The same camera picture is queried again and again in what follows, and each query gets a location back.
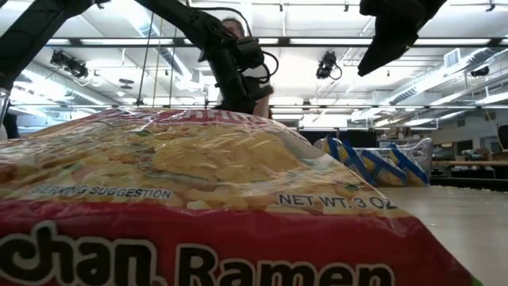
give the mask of ramen package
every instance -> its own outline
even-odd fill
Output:
[[[397,167],[407,175],[407,183],[410,186],[426,186],[429,184],[429,177],[411,156],[410,152],[403,152],[395,144],[392,144],[389,156]]]
[[[112,109],[2,141],[0,257],[0,285],[479,285],[303,137],[220,110]]]
[[[389,158],[384,158],[375,150],[362,150],[362,161],[377,186],[401,187],[407,176]]]
[[[362,162],[356,150],[351,146],[338,141],[336,138],[327,137],[324,141],[323,149],[335,160],[338,160],[364,178],[369,184],[375,184],[370,172],[365,168],[364,162]]]

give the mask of white table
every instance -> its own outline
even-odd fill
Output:
[[[485,286],[508,285],[508,193],[456,187],[379,190],[420,218]]]

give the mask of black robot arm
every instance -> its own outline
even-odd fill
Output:
[[[109,0],[35,0],[0,38],[0,88],[13,83],[65,21],[85,12],[92,5]],[[268,92],[248,94],[239,72],[264,62],[257,40],[238,44],[237,38],[217,18],[178,0],[136,0],[169,21],[202,50],[200,60],[208,60],[224,101],[219,108],[252,113],[256,99]]]

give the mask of person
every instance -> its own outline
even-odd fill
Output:
[[[244,26],[240,21],[238,21],[234,17],[227,17],[226,19],[222,20],[222,24],[224,27],[226,27],[233,35],[237,36],[238,39],[245,37],[245,29]],[[259,66],[254,69],[248,69],[247,71],[244,71],[245,76],[251,76],[251,77],[262,77],[266,76],[267,72],[264,70],[263,67]],[[260,86],[270,85],[270,83],[262,83]],[[257,101],[256,107],[254,108],[254,111],[252,114],[269,118],[270,117],[270,95],[264,97],[263,99],[260,99]]]

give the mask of wall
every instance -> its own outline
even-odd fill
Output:
[[[481,138],[497,136],[497,126],[508,124],[508,110],[491,110],[495,112],[496,119],[485,121],[485,113],[467,113],[466,126],[457,127],[457,119],[451,119],[433,131],[431,137],[434,144],[473,140],[473,148],[481,148]]]

